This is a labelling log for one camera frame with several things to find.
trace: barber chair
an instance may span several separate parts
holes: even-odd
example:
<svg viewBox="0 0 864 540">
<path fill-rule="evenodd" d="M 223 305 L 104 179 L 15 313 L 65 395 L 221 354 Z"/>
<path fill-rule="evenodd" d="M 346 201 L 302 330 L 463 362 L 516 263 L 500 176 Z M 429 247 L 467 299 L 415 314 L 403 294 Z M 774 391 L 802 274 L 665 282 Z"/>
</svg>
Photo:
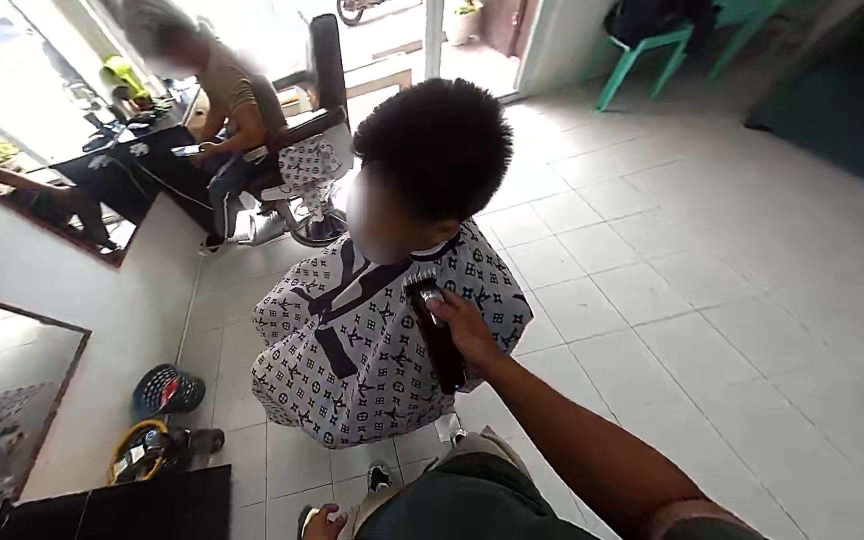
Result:
<svg viewBox="0 0 864 540">
<path fill-rule="evenodd" d="M 261 210 L 250 216 L 247 238 L 238 239 L 241 244 L 258 245 L 286 232 L 299 243 L 321 247 L 338 239 L 347 230 L 346 215 L 331 204 L 328 196 L 327 209 L 322 221 L 313 221 L 312 214 L 297 221 L 290 202 L 299 198 L 282 178 L 279 167 L 279 151 L 301 141 L 325 135 L 332 144 L 338 161 L 342 164 L 336 180 L 342 178 L 353 165 L 352 133 L 346 113 L 346 78 L 342 68 L 342 53 L 339 48 L 339 27 L 334 14 L 319 15 L 309 23 L 306 68 L 274 80 L 278 92 L 298 87 L 310 96 L 316 116 L 288 129 L 284 136 L 270 137 L 266 148 L 269 154 L 264 167 L 247 186 L 246 192 L 260 204 Z"/>
</svg>

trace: man sitting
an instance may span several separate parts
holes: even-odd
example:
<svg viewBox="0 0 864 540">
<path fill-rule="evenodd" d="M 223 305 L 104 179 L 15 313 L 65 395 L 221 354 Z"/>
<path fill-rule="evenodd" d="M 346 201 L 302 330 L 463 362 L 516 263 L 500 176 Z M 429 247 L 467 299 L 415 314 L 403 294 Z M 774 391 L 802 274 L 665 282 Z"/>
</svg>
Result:
<svg viewBox="0 0 864 540">
<path fill-rule="evenodd" d="M 253 394 L 272 422 L 328 448 L 401 436 L 452 411 L 404 278 L 435 269 L 438 286 L 472 300 L 506 353 L 532 319 L 472 219 L 512 159 L 494 97 L 466 80 L 427 80 L 379 104 L 353 150 L 363 166 L 348 233 L 295 264 L 254 313 L 268 348 L 252 364 Z"/>
</svg>

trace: motorcycle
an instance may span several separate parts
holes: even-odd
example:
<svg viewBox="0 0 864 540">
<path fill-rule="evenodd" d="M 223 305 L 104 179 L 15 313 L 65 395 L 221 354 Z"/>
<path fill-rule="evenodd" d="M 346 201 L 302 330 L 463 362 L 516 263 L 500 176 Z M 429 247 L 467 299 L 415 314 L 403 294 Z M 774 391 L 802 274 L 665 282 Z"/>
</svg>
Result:
<svg viewBox="0 0 864 540">
<path fill-rule="evenodd" d="M 362 20 L 368 8 L 374 8 L 388 0 L 335 0 L 335 11 L 345 26 L 355 26 Z"/>
</svg>

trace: barber cape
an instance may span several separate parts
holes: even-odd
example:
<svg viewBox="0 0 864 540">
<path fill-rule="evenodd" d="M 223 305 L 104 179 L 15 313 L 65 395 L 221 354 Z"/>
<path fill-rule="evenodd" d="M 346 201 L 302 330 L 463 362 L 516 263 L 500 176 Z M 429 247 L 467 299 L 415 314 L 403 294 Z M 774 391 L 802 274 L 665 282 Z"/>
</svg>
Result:
<svg viewBox="0 0 864 540">
<path fill-rule="evenodd" d="M 532 310 L 509 267 L 472 219 L 437 249 L 380 266 L 348 234 L 295 264 L 255 307 L 267 346 L 252 364 L 252 393 L 269 419 L 337 449 L 413 432 L 453 411 L 436 381 L 402 279 L 436 271 L 482 313 L 506 353 Z M 481 380 L 469 379 L 460 391 Z"/>
</svg>

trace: blue basket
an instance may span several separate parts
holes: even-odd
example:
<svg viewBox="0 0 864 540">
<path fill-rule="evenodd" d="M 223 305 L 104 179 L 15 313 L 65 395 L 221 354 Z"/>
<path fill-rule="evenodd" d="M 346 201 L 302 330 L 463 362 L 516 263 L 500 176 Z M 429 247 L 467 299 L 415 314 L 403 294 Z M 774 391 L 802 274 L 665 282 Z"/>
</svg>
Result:
<svg viewBox="0 0 864 540">
<path fill-rule="evenodd" d="M 176 381 L 175 391 L 162 402 L 162 395 L 170 383 Z M 138 381 L 132 392 L 132 405 L 140 419 L 153 418 L 174 412 L 192 412 L 206 397 L 206 383 L 194 374 L 177 369 L 172 364 L 157 365 Z"/>
</svg>

